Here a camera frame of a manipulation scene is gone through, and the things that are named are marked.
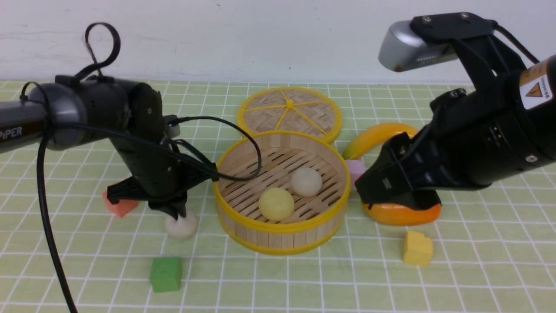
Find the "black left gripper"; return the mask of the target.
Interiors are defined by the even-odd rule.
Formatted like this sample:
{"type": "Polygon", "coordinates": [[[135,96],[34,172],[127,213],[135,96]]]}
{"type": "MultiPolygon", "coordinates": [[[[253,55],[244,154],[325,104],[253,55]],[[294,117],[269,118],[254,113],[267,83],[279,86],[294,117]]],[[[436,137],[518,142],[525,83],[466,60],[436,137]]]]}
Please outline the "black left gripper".
{"type": "Polygon", "coordinates": [[[127,137],[110,136],[109,140],[131,173],[131,177],[107,187],[110,204],[123,200],[146,201],[151,210],[163,212],[174,220],[186,218],[188,190],[210,180],[211,175],[171,156],[173,150],[168,144],[161,145],[168,150],[165,154],[127,137]]]}

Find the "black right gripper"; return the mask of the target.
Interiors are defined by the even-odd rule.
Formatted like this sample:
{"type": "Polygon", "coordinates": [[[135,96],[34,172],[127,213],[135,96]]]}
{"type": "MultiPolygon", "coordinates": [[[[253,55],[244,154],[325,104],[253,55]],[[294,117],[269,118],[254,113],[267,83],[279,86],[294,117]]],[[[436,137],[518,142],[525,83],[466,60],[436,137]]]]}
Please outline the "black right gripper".
{"type": "Polygon", "coordinates": [[[555,163],[554,56],[430,108],[422,131],[389,139],[356,180],[362,202],[429,210],[442,204],[435,190],[480,190],[555,163]]]}

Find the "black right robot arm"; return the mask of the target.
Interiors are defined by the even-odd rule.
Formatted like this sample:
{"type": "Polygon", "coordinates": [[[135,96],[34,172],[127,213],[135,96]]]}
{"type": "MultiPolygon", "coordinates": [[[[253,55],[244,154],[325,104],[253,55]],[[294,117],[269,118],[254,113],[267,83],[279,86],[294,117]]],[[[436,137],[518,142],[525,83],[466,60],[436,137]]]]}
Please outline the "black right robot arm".
{"type": "Polygon", "coordinates": [[[432,120],[395,135],[355,181],[367,205],[426,210],[438,190],[477,191],[555,163],[555,57],[466,94],[431,101],[432,120]]]}

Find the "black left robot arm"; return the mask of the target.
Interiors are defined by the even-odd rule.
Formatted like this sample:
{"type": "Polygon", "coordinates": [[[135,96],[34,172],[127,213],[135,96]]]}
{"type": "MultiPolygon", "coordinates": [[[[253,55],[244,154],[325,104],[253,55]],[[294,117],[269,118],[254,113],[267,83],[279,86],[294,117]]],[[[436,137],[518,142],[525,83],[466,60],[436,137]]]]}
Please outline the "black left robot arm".
{"type": "Polygon", "coordinates": [[[131,176],[107,187],[111,204],[148,202],[175,220],[187,218],[188,190],[210,176],[145,145],[176,152],[177,116],[162,113],[162,97],[146,83],[89,79],[75,85],[46,83],[16,101],[1,103],[1,152],[38,143],[55,126],[47,148],[62,151],[108,138],[131,176]]]}

